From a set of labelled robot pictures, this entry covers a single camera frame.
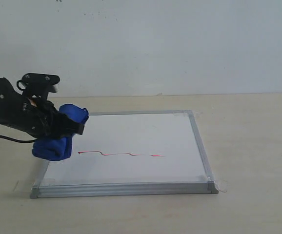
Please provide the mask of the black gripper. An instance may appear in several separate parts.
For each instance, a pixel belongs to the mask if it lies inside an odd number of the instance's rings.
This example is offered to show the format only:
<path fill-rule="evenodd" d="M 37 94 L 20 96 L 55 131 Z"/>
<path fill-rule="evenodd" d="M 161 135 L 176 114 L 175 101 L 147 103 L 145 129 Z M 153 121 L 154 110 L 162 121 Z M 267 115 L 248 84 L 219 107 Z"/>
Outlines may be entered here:
<path fill-rule="evenodd" d="M 54 139 L 73 134 L 82 135 L 84 124 L 60 113 L 54 104 L 41 97 L 16 97 L 16 129 L 35 138 L 50 136 Z"/>

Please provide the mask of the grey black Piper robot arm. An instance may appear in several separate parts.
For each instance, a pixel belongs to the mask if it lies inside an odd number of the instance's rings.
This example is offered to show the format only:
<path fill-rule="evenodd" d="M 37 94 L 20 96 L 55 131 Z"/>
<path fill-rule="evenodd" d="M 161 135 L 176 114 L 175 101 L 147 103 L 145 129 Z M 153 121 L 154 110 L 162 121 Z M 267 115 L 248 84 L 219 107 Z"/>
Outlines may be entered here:
<path fill-rule="evenodd" d="M 17 81 L 18 93 L 8 79 L 0 78 L 0 124 L 34 138 L 81 135 L 84 124 L 60 113 L 47 99 L 57 92 L 59 81 L 57 75 L 27 73 Z"/>

